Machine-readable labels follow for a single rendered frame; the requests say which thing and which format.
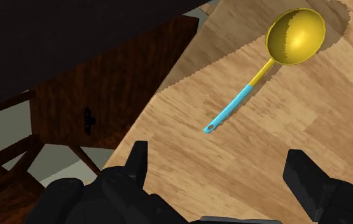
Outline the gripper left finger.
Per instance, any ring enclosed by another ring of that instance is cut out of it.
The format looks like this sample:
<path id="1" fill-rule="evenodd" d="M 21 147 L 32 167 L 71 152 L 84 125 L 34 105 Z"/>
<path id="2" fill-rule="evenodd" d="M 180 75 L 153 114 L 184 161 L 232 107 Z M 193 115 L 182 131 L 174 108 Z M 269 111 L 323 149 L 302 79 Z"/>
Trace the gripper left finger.
<path id="1" fill-rule="evenodd" d="M 44 190 L 24 224 L 189 224 L 143 185 L 148 169 L 148 142 L 136 141 L 125 165 L 108 167 L 84 185 L 61 178 Z"/>

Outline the dark wooden chair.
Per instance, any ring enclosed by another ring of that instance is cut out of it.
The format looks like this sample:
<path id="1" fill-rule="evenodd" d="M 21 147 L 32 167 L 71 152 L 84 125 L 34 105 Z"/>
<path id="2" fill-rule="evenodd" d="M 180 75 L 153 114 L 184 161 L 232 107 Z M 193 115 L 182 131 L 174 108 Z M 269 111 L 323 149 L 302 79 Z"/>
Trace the dark wooden chair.
<path id="1" fill-rule="evenodd" d="M 0 224 L 24 224 L 44 190 L 28 169 L 44 146 L 36 133 L 0 151 Z"/>

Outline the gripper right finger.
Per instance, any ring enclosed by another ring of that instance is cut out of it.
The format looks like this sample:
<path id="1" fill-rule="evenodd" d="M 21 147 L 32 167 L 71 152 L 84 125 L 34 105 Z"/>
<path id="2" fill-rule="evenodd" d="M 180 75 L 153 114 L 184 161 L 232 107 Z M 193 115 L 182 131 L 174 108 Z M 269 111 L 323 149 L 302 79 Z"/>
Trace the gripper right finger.
<path id="1" fill-rule="evenodd" d="M 329 177 L 302 150 L 289 150 L 283 180 L 318 224 L 353 224 L 353 184 Z"/>

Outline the brown wooden table with drawer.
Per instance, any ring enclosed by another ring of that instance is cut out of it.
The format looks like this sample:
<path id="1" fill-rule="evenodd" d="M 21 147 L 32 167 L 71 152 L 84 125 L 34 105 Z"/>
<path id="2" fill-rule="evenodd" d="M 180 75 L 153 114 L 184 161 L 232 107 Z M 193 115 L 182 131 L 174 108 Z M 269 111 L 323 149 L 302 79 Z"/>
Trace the brown wooden table with drawer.
<path id="1" fill-rule="evenodd" d="M 197 18 L 177 16 L 35 87 L 32 133 L 70 147 L 98 174 L 82 148 L 117 148 L 197 28 Z"/>

